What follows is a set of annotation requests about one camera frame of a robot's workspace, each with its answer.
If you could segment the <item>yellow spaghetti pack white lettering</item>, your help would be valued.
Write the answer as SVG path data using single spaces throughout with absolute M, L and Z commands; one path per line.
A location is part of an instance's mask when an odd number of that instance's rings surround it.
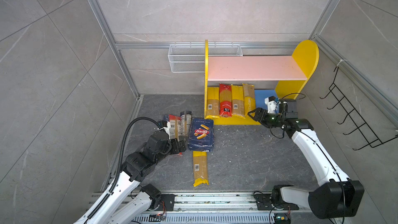
M 249 112 L 256 109 L 255 86 L 251 84 L 243 84 L 243 93 L 244 93 L 244 112 L 245 112 L 245 117 L 247 117 Z

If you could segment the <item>yellow spaghetti pack barcode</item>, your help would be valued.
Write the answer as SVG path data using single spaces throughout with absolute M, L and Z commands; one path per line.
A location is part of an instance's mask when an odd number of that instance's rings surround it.
M 231 93 L 232 93 L 232 116 L 245 118 L 243 86 L 232 85 Z

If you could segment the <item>yellow spaghetti pack top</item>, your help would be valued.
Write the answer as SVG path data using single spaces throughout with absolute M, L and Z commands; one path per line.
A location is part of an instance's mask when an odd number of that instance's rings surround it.
M 208 87 L 205 111 L 206 119 L 220 118 L 219 104 L 219 88 Z

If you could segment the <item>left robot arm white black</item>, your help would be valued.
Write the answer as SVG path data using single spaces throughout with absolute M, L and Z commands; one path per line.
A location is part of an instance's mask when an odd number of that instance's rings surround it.
M 165 210 L 161 192 L 152 184 L 143 186 L 138 194 L 120 208 L 121 203 L 154 171 L 156 165 L 168 155 L 186 150 L 187 136 L 170 139 L 165 130 L 158 130 L 139 149 L 126 157 L 108 188 L 77 224 L 127 224 L 147 210 Z

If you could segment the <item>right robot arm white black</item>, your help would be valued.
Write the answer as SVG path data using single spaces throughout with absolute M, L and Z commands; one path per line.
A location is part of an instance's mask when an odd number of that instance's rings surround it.
M 296 101 L 270 97 L 267 108 L 256 108 L 248 117 L 268 129 L 280 128 L 300 149 L 311 166 L 319 187 L 314 191 L 290 185 L 272 190 L 273 208 L 297 205 L 308 208 L 319 219 L 354 217 L 364 195 L 364 186 L 352 180 L 332 159 L 307 119 L 299 119 Z

